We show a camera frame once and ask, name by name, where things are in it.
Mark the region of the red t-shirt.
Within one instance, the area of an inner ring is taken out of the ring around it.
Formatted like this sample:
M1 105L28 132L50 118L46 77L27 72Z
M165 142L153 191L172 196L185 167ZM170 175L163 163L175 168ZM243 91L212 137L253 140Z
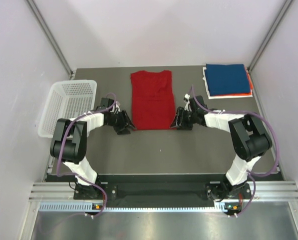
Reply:
M172 72L140 70L130 75L132 121L138 130L168 130L175 116Z

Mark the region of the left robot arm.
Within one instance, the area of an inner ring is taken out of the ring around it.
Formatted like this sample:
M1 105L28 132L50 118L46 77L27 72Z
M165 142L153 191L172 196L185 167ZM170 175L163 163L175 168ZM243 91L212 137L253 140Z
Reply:
M118 135L130 134L136 126L125 110L122 110L115 99L103 97L95 110L88 111L76 118L60 118L53 133L50 154L57 159L56 175L61 164L70 169L69 175L76 179L75 198L93 200L106 194L101 186L98 173L91 167L86 158L87 136L100 127L110 126Z

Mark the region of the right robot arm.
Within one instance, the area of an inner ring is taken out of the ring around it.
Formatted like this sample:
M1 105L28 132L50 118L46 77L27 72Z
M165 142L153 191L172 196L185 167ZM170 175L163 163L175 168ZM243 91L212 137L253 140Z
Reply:
M219 185L208 191L217 202L235 197L245 185L254 165L272 147L262 121L252 114L225 113L208 109L202 96L185 95L184 107L178 107L170 128L189 131L194 124L230 133L236 153Z

